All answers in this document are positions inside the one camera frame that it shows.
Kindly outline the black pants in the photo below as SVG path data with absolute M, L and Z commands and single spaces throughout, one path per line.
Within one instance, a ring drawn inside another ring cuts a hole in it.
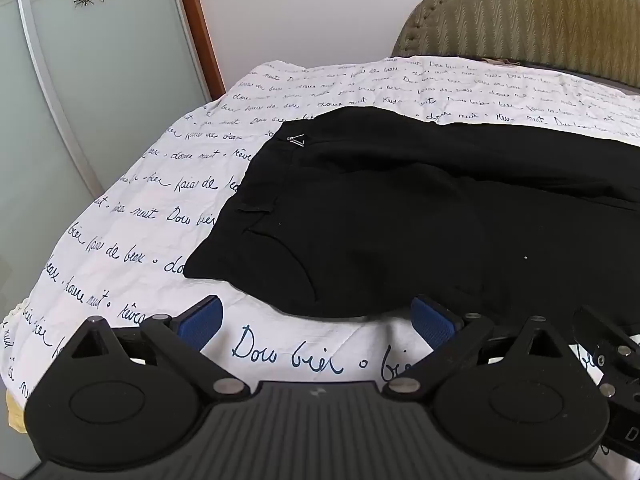
M 373 107 L 286 122 L 183 274 L 304 318 L 425 296 L 506 324 L 539 314 L 563 332 L 589 306 L 637 333 L 639 151 Z

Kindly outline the white script-print bed sheet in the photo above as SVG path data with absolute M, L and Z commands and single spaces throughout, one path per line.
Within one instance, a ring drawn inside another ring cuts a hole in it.
M 207 295 L 224 305 L 205 349 L 250 385 L 262 379 L 387 382 L 428 352 L 405 315 L 321 322 L 282 315 L 228 284 L 189 281 L 186 258 L 284 122 L 357 105 L 449 124 L 541 125 L 639 141 L 639 96 L 586 78 L 464 58 L 386 58 L 254 68 L 222 98 L 179 118 L 72 224 L 34 289 L 1 326 L 1 425 L 18 434 L 32 387 L 80 323 L 136 326 Z

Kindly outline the frosted glass floral door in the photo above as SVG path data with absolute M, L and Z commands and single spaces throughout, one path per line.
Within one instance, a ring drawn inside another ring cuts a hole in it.
M 181 0 L 1 0 L 1 307 L 63 229 L 204 103 Z

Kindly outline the olive upholstered headboard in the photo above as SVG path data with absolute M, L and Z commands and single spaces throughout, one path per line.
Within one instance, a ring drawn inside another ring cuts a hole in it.
M 639 84 L 639 0 L 422 0 L 395 56 L 506 58 Z

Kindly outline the brown wooden door frame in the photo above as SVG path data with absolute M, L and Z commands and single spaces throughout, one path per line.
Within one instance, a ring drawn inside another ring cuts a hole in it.
M 201 0 L 178 0 L 186 39 L 203 92 L 211 100 L 226 93 Z

